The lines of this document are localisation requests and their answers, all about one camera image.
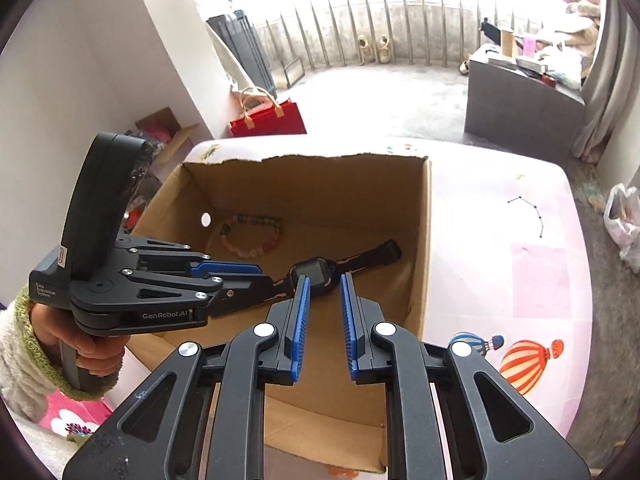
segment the orange striped hot air balloon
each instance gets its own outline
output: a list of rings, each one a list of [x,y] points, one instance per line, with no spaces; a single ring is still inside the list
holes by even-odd
[[[511,345],[500,363],[500,373],[521,395],[529,392],[542,377],[546,362],[557,359],[564,350],[564,343],[556,339],[551,348],[523,339]]]

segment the watch screen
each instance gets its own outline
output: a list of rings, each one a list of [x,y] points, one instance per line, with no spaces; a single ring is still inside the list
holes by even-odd
[[[304,274],[308,277],[311,280],[311,286],[324,285],[324,282],[326,281],[324,273],[322,272],[322,265],[318,261],[297,265],[296,274],[299,276]]]

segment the red tote bag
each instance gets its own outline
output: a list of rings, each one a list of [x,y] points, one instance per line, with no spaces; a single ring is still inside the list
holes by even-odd
[[[261,95],[267,97],[272,105],[264,109],[258,107],[258,111],[251,113],[246,110],[246,102],[255,97],[255,94],[247,95],[248,90],[255,89]],[[242,117],[229,124],[234,137],[255,137],[265,135],[295,135],[306,134],[305,123],[302,121],[298,105],[287,99],[278,104],[265,89],[258,87],[245,88],[240,94],[240,106]]]

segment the human hand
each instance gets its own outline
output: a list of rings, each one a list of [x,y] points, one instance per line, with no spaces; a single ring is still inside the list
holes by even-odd
[[[116,371],[130,336],[95,337],[80,330],[66,310],[36,303],[31,309],[31,326],[52,364],[60,364],[60,341],[78,351],[76,365],[91,375],[105,377]]]

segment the black watch strap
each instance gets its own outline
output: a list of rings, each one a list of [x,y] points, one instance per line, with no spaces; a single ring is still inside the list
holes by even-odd
[[[392,264],[394,261],[399,260],[401,256],[402,251],[396,241],[387,240],[374,249],[337,260],[335,263],[336,273],[338,276],[345,272],[355,274],[364,269]]]
[[[348,258],[343,258],[333,262],[335,264],[334,278],[337,283],[340,276],[345,272],[355,274],[361,270],[392,264],[394,261],[399,260],[401,256],[402,251],[396,241],[393,239],[387,240],[383,244],[380,244],[378,247],[370,249],[369,251],[354,254]],[[268,295],[268,297],[264,298],[261,303],[276,300],[283,301],[288,298],[293,298],[294,294],[295,290],[292,289],[289,275],[287,275],[277,282],[274,282],[273,286],[268,291],[265,291],[265,295]]]

